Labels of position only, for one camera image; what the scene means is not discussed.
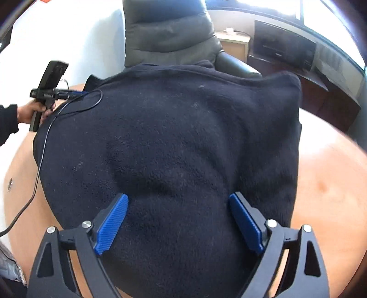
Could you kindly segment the person's left hand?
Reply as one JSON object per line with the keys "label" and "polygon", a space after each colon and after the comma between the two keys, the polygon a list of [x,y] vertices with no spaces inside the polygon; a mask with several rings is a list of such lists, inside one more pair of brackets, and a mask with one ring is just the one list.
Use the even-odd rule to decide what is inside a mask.
{"label": "person's left hand", "polygon": [[48,118],[48,116],[53,113],[53,110],[56,107],[56,103],[54,103],[50,108],[47,108],[41,102],[30,101],[26,105],[20,106],[17,108],[17,121],[18,123],[30,124],[32,120],[32,116],[35,112],[41,113],[40,123]]}

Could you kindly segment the person's left forearm sleeve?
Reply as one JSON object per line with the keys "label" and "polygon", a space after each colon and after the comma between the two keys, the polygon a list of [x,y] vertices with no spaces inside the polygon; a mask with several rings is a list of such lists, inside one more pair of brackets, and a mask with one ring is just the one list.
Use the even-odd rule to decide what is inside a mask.
{"label": "person's left forearm sleeve", "polygon": [[10,134],[18,132],[17,104],[0,108],[0,145],[2,146]]}

